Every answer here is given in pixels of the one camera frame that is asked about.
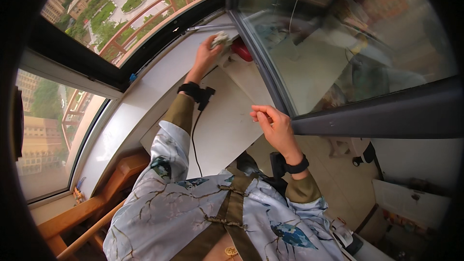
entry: sleeve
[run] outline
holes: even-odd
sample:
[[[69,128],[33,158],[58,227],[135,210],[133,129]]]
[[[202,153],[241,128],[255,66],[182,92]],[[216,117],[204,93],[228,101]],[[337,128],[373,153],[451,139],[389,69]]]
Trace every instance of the sleeve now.
[[[194,101],[178,94],[169,107],[150,148],[150,164],[137,178],[126,204],[168,183],[187,178]]]
[[[328,221],[323,214],[328,205],[311,174],[304,179],[291,179],[285,191],[285,196],[288,206],[300,218],[319,223],[327,231],[329,230]]]

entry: wrist strap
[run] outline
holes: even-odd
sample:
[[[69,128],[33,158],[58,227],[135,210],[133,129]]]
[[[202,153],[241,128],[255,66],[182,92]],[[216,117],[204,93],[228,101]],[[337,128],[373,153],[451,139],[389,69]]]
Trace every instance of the wrist strap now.
[[[200,105],[198,106],[198,110],[200,111],[203,111],[205,109],[206,105],[209,103],[209,99],[216,92],[216,90],[214,90],[211,87],[206,87],[206,89],[201,89],[198,84],[193,83],[193,82],[182,84],[177,90],[177,93],[182,92],[182,91],[186,95],[189,95],[192,98],[194,98],[194,101],[196,103],[200,103]]]
[[[310,163],[306,159],[306,155],[303,154],[303,159],[298,165],[288,165],[280,152],[273,152],[270,154],[270,165],[274,178],[281,178],[286,172],[295,174],[304,171]]]

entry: necklace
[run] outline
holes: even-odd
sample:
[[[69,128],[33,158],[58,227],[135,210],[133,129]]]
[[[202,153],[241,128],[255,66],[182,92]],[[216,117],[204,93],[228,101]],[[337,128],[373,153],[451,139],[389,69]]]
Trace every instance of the necklace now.
[[[225,261],[230,260],[230,259],[233,260],[234,256],[238,254],[237,249],[235,249],[234,246],[225,248],[224,253],[226,253],[227,256],[229,256],[229,258],[227,258]]]

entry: floor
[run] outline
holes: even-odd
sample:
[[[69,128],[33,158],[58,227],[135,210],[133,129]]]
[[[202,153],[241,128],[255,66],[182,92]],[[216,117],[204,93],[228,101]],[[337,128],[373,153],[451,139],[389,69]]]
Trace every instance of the floor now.
[[[310,172],[328,203],[326,213],[331,218],[344,219],[350,229],[356,230],[375,205],[372,179],[378,177],[378,172],[374,163],[355,167],[349,158],[329,158],[330,144],[326,139],[318,136],[296,137],[309,160]],[[272,175],[269,153],[275,149],[266,141],[264,135],[246,151],[266,175]]]

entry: black device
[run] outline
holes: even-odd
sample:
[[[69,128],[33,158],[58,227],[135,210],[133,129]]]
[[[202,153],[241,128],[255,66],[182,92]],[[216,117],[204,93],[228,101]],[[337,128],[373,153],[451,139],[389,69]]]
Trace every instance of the black device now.
[[[201,113],[203,113],[203,110],[209,103],[209,99],[211,98],[211,96],[214,95],[216,90],[214,90],[211,87],[206,87],[206,89],[202,89],[198,84],[189,82],[187,84],[182,84],[177,90],[177,93],[181,91],[183,91],[186,95],[193,97],[196,103],[200,103],[198,105],[198,110],[200,110],[200,114],[198,114],[194,128],[192,129],[192,145],[194,146],[195,161],[197,162],[198,169],[200,170],[200,176],[203,177],[203,173],[201,172],[200,164],[198,163],[197,159],[197,149],[195,148],[194,132],[195,128],[197,127],[198,119],[200,119]]]
[[[192,96],[196,103],[200,103],[198,110],[203,111],[206,108],[206,105],[209,103],[209,99],[214,95],[216,90],[211,87],[206,87],[206,89],[200,88],[196,83],[189,82],[187,84],[182,84],[177,93],[184,92],[185,94]]]
[[[304,154],[302,161],[298,165],[288,165],[280,152],[272,152],[269,155],[272,174],[276,179],[283,177],[286,172],[290,174],[302,172],[310,165]]]

